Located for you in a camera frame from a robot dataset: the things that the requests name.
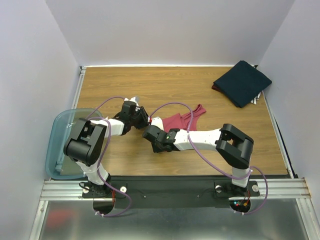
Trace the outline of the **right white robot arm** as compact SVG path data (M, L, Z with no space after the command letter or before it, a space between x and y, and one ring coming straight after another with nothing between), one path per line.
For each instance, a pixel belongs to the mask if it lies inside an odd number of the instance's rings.
M225 123L222 128L207 131L187 131L172 128L168 132L149 125L142 137L151 143L154 153L194 150L218 152L231 166L230 189L235 195L248 190L250 161L254 140L234 125Z

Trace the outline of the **red tank top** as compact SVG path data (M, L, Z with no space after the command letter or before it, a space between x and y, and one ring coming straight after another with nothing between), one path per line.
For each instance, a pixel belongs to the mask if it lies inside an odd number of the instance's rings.
M192 111L193 119L190 125L190 129L189 129L190 131L197 130L197 121L206 112L207 112L206 109L201 104L197 105L197 107ZM162 120L163 128L165 132L168 132L170 129L187 130L190 121L191 121L190 112L187 112L185 114L176 113Z

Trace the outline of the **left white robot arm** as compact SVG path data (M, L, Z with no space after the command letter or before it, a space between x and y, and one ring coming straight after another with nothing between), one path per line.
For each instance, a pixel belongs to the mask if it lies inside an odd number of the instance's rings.
M108 119L94 120L79 118L66 140L63 153L75 162L87 176L88 182L80 187L85 195L96 198L108 197L111 193L111 175L99 162L105 139L109 136L123 136L132 127L143 129L148 126L148 114L139 106L138 98L125 98L121 111Z

